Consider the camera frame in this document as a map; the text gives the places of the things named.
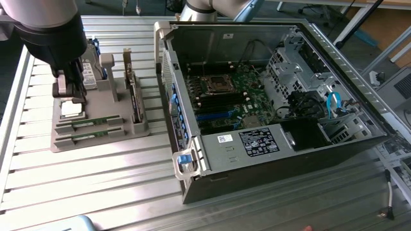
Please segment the white cable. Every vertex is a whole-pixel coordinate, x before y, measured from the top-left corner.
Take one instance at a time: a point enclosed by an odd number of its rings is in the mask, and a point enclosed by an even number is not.
[[[388,181],[388,189],[389,189],[388,207],[392,207],[392,186],[389,181]]]

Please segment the green circuit board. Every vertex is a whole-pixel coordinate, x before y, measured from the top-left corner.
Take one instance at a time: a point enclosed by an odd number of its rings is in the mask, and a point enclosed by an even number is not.
[[[231,130],[248,128],[247,123],[253,121],[255,124],[260,126],[267,125],[273,119],[273,111],[269,99],[267,97],[261,82],[259,80],[257,72],[247,65],[239,65],[236,71],[231,74],[224,75],[224,84],[227,81],[232,84],[232,90],[228,93],[241,93],[247,98],[239,104],[228,105],[227,112],[231,114],[229,117],[208,119],[197,121],[200,128],[221,128],[225,127]],[[192,76],[188,87],[188,94],[192,102],[196,102],[199,95],[204,95],[209,91],[209,86],[207,76]]]

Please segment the motherboard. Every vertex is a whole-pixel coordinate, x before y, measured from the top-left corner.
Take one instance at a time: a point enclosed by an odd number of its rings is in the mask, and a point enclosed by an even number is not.
[[[203,135],[272,121],[272,103],[253,66],[231,66],[225,74],[187,75],[185,85]]]

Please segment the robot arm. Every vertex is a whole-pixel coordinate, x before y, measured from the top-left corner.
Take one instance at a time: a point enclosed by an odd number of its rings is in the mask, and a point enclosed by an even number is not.
[[[235,22],[248,22],[264,0],[187,0],[181,21],[216,21],[217,12]]]
[[[29,53],[50,65],[53,97],[84,103],[80,56],[86,39],[74,0],[0,0],[0,5],[2,40],[13,26]]]

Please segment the metal workbench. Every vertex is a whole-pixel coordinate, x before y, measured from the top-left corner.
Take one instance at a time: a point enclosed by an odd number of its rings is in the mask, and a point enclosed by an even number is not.
[[[373,152],[341,165],[268,185],[181,204],[154,76],[153,23],[172,17],[85,16],[88,37],[114,54],[133,51],[150,136],[61,153],[49,151],[49,67],[22,50],[1,135],[0,230],[34,230],[85,214],[98,230],[411,230],[411,207],[393,188],[395,221],[387,206],[383,164]]]

